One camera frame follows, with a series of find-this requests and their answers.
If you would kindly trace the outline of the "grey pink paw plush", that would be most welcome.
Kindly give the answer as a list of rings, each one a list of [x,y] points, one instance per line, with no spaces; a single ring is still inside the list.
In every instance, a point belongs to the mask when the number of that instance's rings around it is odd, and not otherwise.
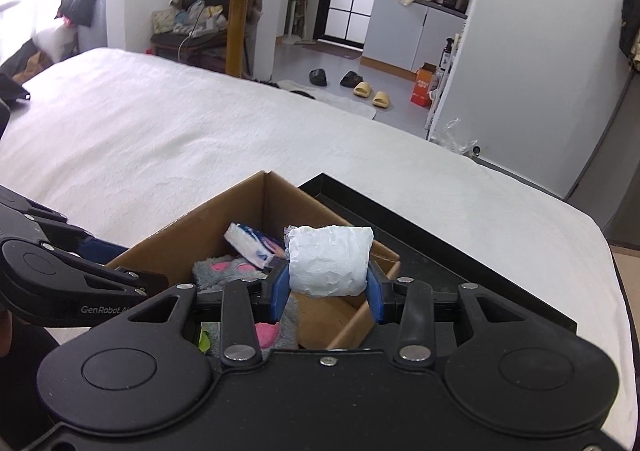
[[[193,263],[192,275],[200,293],[217,293],[229,282],[247,283],[261,282],[267,273],[252,265],[244,257],[221,256],[208,258]],[[296,298],[288,296],[282,317],[276,323],[256,323],[255,330],[262,356],[265,357],[273,349],[296,349],[298,347],[297,332],[299,310]],[[201,343],[210,355],[219,355],[219,322],[205,322],[202,336],[207,336],[209,343]]]

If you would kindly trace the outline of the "black pillow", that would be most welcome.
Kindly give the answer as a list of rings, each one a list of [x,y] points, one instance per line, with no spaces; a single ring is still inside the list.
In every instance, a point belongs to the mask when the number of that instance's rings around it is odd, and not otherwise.
[[[61,0],[56,18],[66,18],[73,25],[91,27],[98,0]]]

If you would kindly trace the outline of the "left yellow slipper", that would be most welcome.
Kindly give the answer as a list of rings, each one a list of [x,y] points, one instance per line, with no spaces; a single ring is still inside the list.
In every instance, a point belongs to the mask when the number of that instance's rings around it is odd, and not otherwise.
[[[371,96],[372,88],[371,85],[367,81],[361,81],[355,88],[352,90],[352,93],[358,98],[368,99]]]

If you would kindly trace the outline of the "white kitchen cabinet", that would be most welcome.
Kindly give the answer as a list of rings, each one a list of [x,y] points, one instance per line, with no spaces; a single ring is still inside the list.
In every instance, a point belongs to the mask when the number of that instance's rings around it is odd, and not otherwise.
[[[437,3],[373,0],[362,58],[416,72],[437,67],[447,40],[462,32],[466,15]]]

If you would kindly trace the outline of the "hanging dark clothes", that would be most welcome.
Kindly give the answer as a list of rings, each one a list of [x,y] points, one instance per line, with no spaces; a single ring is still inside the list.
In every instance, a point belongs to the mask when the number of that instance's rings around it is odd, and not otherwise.
[[[623,0],[618,46],[635,73],[639,73],[639,25],[640,0]]]

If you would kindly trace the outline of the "orange carton box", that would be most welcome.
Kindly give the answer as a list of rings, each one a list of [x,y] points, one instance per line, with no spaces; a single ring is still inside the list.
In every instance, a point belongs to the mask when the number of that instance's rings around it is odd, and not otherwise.
[[[436,74],[424,63],[416,71],[410,102],[420,107],[429,108],[432,105],[431,92],[437,82]]]

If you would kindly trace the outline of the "clear plastic bag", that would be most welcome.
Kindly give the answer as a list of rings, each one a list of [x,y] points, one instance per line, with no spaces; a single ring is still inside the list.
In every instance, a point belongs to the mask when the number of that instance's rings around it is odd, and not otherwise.
[[[460,129],[460,119],[451,119],[447,124],[437,130],[432,137],[432,141],[441,148],[466,157],[477,157],[480,155],[480,146],[477,140],[464,137]]]

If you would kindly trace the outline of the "black slipper near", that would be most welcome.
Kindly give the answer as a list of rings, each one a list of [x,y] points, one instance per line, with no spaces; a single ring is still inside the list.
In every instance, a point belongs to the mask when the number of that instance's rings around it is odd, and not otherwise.
[[[308,79],[311,85],[316,87],[326,87],[328,85],[328,78],[326,78],[326,71],[323,68],[315,68],[308,74]]]

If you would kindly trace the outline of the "blue tissue pack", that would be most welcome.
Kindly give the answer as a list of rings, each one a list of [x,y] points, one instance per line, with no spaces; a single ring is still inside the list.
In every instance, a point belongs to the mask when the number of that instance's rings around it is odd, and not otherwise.
[[[260,270],[271,269],[278,260],[286,258],[284,248],[277,241],[243,223],[230,223],[224,232],[224,239],[240,256]]]

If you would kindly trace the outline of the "black tray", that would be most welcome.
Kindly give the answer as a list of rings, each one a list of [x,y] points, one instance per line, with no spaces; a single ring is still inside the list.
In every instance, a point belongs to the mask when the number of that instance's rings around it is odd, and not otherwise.
[[[464,282],[477,283],[565,330],[577,332],[577,323],[555,307],[327,174],[318,174],[299,190],[355,226],[370,227],[378,241],[399,255],[403,277],[430,283],[436,292],[451,292]]]

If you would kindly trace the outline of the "white soft ball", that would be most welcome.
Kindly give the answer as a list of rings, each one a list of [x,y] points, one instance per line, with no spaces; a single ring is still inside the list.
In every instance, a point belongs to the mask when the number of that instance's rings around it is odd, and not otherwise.
[[[311,298],[360,295],[367,286],[373,241],[369,227],[288,227],[291,291]]]

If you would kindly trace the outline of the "yellow slipper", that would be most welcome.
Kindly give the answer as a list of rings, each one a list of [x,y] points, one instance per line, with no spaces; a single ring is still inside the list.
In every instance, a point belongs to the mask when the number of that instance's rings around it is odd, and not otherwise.
[[[352,90],[352,93],[358,98],[368,99],[371,96],[372,88],[371,85],[367,81],[361,81],[355,88]]]
[[[390,107],[390,97],[386,92],[379,91],[375,93],[375,96],[372,99],[372,104],[375,107],[385,110],[386,108]]]

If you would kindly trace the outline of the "white bed cover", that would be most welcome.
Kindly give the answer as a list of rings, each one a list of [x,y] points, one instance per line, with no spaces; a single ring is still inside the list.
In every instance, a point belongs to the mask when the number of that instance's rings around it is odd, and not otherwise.
[[[94,49],[27,84],[1,182],[134,245],[258,171],[328,174],[573,319],[620,372],[605,431],[638,431],[631,329],[608,242],[579,210],[410,133],[156,56]]]

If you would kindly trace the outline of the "right yellow slipper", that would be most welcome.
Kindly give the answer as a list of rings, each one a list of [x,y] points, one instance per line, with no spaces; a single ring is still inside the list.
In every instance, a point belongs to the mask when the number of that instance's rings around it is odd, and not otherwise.
[[[375,96],[372,99],[372,104],[375,107],[385,110],[386,108],[390,107],[390,97],[386,92],[379,91],[375,93]]]

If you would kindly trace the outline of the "yellow round table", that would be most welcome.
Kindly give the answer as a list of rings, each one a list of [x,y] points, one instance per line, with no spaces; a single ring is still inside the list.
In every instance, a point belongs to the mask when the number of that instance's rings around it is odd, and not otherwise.
[[[241,78],[248,0],[229,0],[226,74]]]

